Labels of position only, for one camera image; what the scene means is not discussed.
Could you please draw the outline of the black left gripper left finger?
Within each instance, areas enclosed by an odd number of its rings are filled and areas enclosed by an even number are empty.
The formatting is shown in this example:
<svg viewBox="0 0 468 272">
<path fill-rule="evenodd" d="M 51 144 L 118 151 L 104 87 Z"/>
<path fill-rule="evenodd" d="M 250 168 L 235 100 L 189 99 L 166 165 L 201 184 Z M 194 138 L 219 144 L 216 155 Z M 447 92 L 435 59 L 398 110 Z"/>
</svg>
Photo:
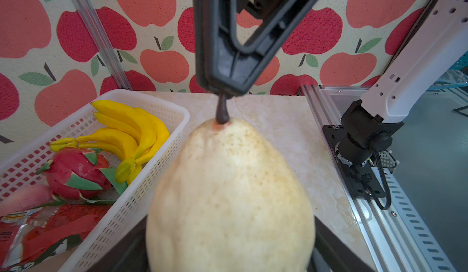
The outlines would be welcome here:
<svg viewBox="0 0 468 272">
<path fill-rule="evenodd" d="M 87 272 L 147 272 L 146 222 L 144 217 Z"/>
</svg>

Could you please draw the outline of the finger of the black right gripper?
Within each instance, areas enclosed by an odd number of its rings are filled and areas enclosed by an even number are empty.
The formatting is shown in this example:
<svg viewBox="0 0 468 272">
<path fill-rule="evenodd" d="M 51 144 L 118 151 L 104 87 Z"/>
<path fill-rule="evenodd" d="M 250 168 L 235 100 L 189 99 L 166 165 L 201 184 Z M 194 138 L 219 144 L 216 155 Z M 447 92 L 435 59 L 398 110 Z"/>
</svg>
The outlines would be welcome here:
<svg viewBox="0 0 468 272">
<path fill-rule="evenodd" d="M 246 95 L 318 0 L 193 0 L 197 83 Z"/>
</svg>

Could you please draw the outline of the cream pear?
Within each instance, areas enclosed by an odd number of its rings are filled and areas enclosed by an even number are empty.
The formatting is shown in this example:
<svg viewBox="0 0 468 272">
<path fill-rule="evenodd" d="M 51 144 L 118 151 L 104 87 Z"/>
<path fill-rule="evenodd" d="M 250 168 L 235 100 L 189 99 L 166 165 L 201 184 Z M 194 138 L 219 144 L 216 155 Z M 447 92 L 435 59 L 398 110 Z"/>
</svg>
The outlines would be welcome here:
<svg viewBox="0 0 468 272">
<path fill-rule="evenodd" d="M 153 272 L 303 272 L 313 207 L 281 153 L 250 123 L 216 117 L 193 130 L 161 176 L 147 216 Z"/>
</svg>

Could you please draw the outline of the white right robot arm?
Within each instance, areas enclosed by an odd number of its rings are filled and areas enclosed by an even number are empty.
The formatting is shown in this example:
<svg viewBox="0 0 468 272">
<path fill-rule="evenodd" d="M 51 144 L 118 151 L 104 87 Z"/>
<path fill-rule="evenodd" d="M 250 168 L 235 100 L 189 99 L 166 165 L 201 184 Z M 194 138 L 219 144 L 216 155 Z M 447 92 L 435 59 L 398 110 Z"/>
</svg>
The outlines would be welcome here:
<svg viewBox="0 0 468 272">
<path fill-rule="evenodd" d="M 193 0 L 197 81 L 219 97 L 220 125 L 229 121 L 227 100 L 248 93 L 317 1 Z M 389 147 L 414 104 L 467 46 L 468 0 L 437 0 L 380 79 L 343 115 L 338 158 L 355 166 Z"/>
</svg>

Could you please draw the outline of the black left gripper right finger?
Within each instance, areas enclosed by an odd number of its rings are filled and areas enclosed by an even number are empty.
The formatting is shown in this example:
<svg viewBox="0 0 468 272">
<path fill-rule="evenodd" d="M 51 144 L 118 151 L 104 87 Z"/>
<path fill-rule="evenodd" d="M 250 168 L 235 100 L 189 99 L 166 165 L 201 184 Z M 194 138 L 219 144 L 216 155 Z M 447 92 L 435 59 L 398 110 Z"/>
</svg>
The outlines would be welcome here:
<svg viewBox="0 0 468 272">
<path fill-rule="evenodd" d="M 374 272 L 315 217 L 316 240 L 310 258 L 311 272 Z"/>
</svg>

